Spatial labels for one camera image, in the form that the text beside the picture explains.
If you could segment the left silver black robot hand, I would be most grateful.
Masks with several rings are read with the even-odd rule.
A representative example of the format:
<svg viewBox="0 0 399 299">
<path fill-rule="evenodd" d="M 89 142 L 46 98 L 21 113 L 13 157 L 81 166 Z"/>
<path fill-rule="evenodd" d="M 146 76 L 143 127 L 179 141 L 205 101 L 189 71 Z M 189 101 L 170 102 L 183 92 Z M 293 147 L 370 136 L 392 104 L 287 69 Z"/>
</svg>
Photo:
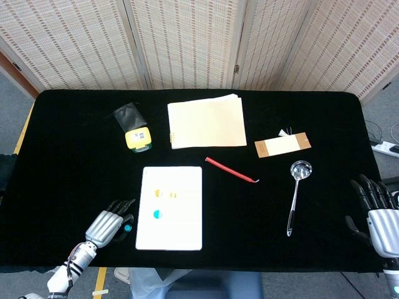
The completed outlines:
<svg viewBox="0 0 399 299">
<path fill-rule="evenodd" d="M 136 199 L 112 201 L 89 226 L 85 239 L 97 248 L 119 243 L 133 231 L 134 216 L 128 213 Z"/>
</svg>

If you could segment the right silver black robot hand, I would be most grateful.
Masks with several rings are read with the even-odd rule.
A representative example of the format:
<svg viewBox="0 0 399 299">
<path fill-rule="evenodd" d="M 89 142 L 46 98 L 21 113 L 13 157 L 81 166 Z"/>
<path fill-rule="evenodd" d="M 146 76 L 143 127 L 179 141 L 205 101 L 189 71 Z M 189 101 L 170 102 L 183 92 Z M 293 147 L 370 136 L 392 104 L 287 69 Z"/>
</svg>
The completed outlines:
<svg viewBox="0 0 399 299">
<path fill-rule="evenodd" d="M 391 191 L 383 181 L 374 181 L 364 174 L 351 180 L 368 225 L 368 233 L 360 231 L 350 216 L 345 223 L 354 236 L 385 259 L 398 258 L 398 191 Z"/>
</svg>

